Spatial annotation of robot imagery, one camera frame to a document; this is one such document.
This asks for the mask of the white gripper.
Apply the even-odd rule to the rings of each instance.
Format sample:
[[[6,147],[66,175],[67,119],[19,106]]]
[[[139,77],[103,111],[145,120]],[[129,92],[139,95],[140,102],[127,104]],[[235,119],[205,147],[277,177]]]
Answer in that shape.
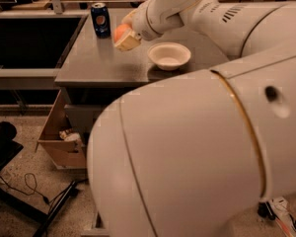
[[[154,40],[161,36],[150,26],[148,21],[148,9],[152,3],[153,0],[147,0],[123,17],[121,23],[132,26],[133,30],[126,31],[117,40],[114,46],[118,50],[129,51],[141,44],[141,38]]]

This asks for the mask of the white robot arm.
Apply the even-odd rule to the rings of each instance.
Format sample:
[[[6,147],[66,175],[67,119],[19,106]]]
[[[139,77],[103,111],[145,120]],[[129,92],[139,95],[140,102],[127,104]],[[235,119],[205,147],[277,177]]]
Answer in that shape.
[[[227,237],[240,211],[296,192],[296,2],[148,0],[126,18],[145,40],[182,28],[227,62],[133,90],[88,143],[110,237]]]

